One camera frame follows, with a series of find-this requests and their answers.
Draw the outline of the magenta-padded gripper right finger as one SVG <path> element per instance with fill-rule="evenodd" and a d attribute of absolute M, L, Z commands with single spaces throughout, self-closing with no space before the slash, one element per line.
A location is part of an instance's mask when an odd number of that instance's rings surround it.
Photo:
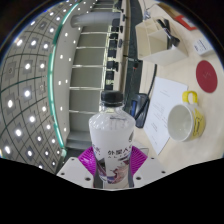
<path fill-rule="evenodd" d="M 129 161 L 130 188 L 140 188 L 166 176 L 166 171 L 155 157 L 148 157 L 133 146 Z"/>

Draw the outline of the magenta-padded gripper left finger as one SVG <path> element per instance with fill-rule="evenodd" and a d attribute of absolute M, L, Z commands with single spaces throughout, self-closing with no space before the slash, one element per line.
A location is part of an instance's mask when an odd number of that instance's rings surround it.
<path fill-rule="evenodd" d="M 70 157 L 57 175 L 81 187 L 93 188 L 96 171 L 93 149 L 88 148 L 80 156 Z"/>

